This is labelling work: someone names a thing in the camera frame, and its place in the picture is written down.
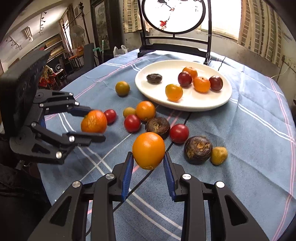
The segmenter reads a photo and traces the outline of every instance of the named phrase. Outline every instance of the table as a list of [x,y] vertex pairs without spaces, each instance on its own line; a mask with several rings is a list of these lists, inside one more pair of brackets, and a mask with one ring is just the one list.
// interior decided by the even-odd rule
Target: table
[[72,56],[69,58],[69,60],[73,61],[78,68],[81,68],[83,65],[80,62],[80,59],[79,59],[80,57],[84,58],[84,54],[79,55],[79,56],[78,55]]
[[[75,148],[62,166],[39,164],[42,181],[51,203],[76,180],[96,181],[125,160],[139,134],[129,134],[123,126],[122,111],[146,98],[137,90],[134,78],[144,66],[167,59],[185,59],[203,63],[204,59],[180,53],[156,51],[137,58],[137,50],[112,59],[79,77],[63,90],[74,93],[82,105],[94,109],[114,109],[117,121],[108,126],[106,141],[89,148]],[[214,146],[225,146],[228,159],[221,166],[209,161],[194,166],[183,158],[183,146],[166,148],[172,161],[200,181],[223,181],[254,216],[270,240],[276,240],[291,222],[296,211],[295,193],[295,126],[287,101],[272,79],[212,53],[210,66],[229,79],[233,93],[225,105],[206,112],[180,112],[157,106],[157,116],[171,125],[184,123],[190,136],[205,135]],[[130,84],[125,98],[115,93],[118,81]],[[47,128],[61,134],[80,131],[82,118],[67,113],[46,116]],[[144,126],[139,133],[145,132]],[[148,173],[134,166],[130,188]],[[89,207],[88,227],[91,218]],[[163,165],[137,188],[114,212],[118,240],[180,240],[183,204],[173,203],[167,190]],[[207,240],[210,231],[207,229]]]

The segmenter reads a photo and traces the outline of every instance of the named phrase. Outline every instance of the dark brown water chestnut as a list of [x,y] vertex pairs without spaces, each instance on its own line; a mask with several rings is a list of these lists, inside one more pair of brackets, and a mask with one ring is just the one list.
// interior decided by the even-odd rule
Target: dark brown water chestnut
[[160,74],[149,74],[146,78],[148,82],[153,84],[158,84],[163,79],[163,77]]
[[163,117],[154,117],[146,123],[145,129],[147,132],[154,132],[165,139],[170,133],[170,124]]
[[212,143],[203,136],[189,138],[184,145],[184,156],[190,164],[203,164],[211,156]]

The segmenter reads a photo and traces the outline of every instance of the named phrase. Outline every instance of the plastic bag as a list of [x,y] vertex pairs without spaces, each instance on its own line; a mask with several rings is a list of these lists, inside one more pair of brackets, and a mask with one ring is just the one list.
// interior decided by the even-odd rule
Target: plastic bag
[[116,46],[114,47],[114,50],[113,50],[113,55],[114,55],[114,58],[116,58],[116,57],[118,57],[118,56],[120,56],[120,55],[123,55],[123,54],[125,54],[125,53],[127,53],[128,52],[128,50],[127,50],[127,48],[124,46],[124,45],[122,45],[121,46],[121,49],[118,49]]

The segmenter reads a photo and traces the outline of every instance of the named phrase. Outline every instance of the round painting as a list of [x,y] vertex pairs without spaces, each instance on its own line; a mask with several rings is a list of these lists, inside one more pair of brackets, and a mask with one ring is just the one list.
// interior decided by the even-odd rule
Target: round painting
[[205,17],[203,0],[143,0],[145,19],[154,28],[167,33],[189,32]]

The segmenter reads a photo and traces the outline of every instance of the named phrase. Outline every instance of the tangerine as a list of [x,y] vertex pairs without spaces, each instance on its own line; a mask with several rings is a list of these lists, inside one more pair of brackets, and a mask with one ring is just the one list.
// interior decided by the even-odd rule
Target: tangerine
[[146,132],[137,137],[133,143],[133,157],[143,169],[153,170],[165,155],[165,143],[160,135]]
[[192,77],[192,79],[194,79],[194,78],[196,78],[197,77],[197,71],[196,71],[196,69],[194,69],[194,68],[192,68],[192,67],[185,67],[183,70],[182,70],[182,72],[188,72],[190,75],[191,75],[191,77]]
[[104,133],[107,128],[107,118],[100,110],[90,111],[82,120],[81,131]]
[[150,101],[142,101],[136,107],[136,115],[142,121],[148,121],[152,119],[153,117],[155,117],[155,114],[155,106]]
[[206,93],[211,88],[211,82],[206,77],[196,77],[193,80],[194,89],[201,93]]

